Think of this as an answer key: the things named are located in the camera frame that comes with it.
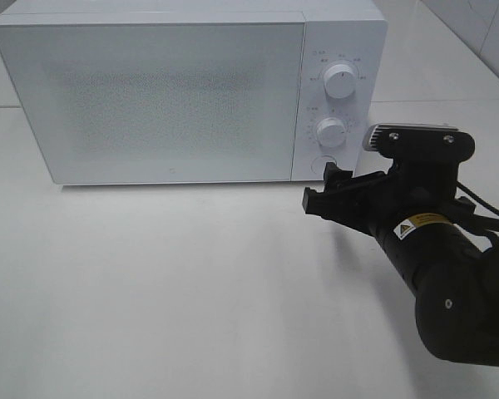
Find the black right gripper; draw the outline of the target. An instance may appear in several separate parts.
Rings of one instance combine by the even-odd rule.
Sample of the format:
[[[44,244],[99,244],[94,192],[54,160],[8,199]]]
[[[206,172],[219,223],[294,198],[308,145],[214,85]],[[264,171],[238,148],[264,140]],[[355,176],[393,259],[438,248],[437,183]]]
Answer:
[[[480,251],[456,226],[471,208],[455,202],[457,177],[456,162],[394,161],[354,178],[327,162],[324,189],[306,187],[302,208],[373,236],[410,290],[462,291]]]

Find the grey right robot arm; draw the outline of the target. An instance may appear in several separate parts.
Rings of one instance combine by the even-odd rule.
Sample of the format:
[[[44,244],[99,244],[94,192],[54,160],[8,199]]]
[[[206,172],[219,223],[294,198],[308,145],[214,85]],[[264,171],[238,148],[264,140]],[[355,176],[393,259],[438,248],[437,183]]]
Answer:
[[[354,176],[327,164],[324,188],[302,206],[373,237],[414,299],[419,337],[435,357],[499,367],[499,212],[462,197],[458,166],[394,162]]]

